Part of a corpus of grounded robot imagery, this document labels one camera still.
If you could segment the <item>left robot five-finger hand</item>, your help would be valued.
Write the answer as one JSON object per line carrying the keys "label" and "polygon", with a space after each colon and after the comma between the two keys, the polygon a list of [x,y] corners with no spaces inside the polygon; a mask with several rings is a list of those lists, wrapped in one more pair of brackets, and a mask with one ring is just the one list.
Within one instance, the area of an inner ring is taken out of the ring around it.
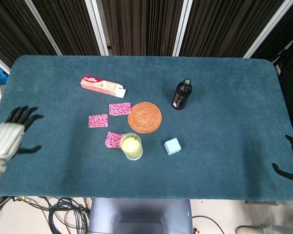
{"label": "left robot five-finger hand", "polygon": [[33,148],[22,148],[23,137],[29,127],[43,115],[34,114],[38,107],[17,107],[10,112],[5,122],[0,124],[0,162],[7,162],[15,155],[33,154],[38,152],[42,146]]}

